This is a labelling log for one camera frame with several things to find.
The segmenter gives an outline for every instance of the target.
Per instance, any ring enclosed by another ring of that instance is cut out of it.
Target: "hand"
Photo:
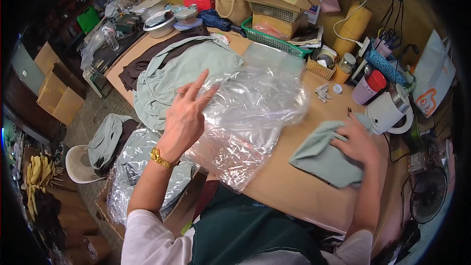
[[[210,88],[196,99],[209,70],[200,74],[194,83],[188,83],[177,90],[172,105],[165,114],[165,131],[157,143],[161,157],[168,162],[176,162],[204,132],[202,111],[219,89]]]
[[[353,113],[349,112],[349,117],[351,120],[344,120],[345,126],[338,127],[336,131],[349,140],[344,142],[334,138],[330,144],[352,159],[362,162],[365,168],[379,166],[380,153],[373,139],[369,136],[367,129],[358,121]]]

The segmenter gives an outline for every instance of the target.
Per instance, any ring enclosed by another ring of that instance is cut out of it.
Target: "dark green apron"
[[[285,214],[255,207],[254,200],[223,185],[193,224],[192,265],[236,265],[260,253],[301,253],[311,264],[326,265],[309,234]]]

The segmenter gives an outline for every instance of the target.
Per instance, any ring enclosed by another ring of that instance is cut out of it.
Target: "scissors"
[[[384,41],[384,45],[386,45],[390,50],[394,50],[398,48],[402,43],[401,38],[396,35],[396,32],[393,29],[388,29],[388,30],[386,30],[386,28],[379,29],[378,37],[380,40]]]

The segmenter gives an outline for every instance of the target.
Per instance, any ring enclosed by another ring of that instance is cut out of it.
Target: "wooden table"
[[[209,30],[221,32],[214,28]],[[130,105],[133,105],[132,92],[124,89],[118,74],[122,72],[124,66],[140,56],[150,46],[162,42],[176,33],[174,31],[167,37],[160,39],[144,36],[124,53],[121,59],[115,62],[107,74],[106,78]],[[240,55],[251,43],[250,40],[234,32],[222,32],[222,34],[229,37],[230,47]],[[342,85],[343,92],[341,94],[335,94],[332,90],[333,83],[330,83],[329,92],[333,99],[322,103],[317,99],[314,89],[325,84],[326,81],[310,72],[305,73],[303,81],[312,95],[306,117],[301,123],[284,128],[270,161],[244,189],[243,193],[299,219],[315,223],[331,231],[345,233],[352,220],[357,191],[351,187],[336,189],[329,186],[315,176],[294,168],[288,163],[288,159],[321,122],[345,119],[348,107],[353,112],[364,112],[364,107],[353,101],[352,90],[346,85]],[[383,157],[381,164],[382,188],[388,164],[388,145],[382,135],[375,135],[374,140]]]

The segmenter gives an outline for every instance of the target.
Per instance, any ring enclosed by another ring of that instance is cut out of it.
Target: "red cup lid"
[[[386,87],[386,79],[378,70],[374,70],[366,82],[375,92],[379,92],[381,89]]]

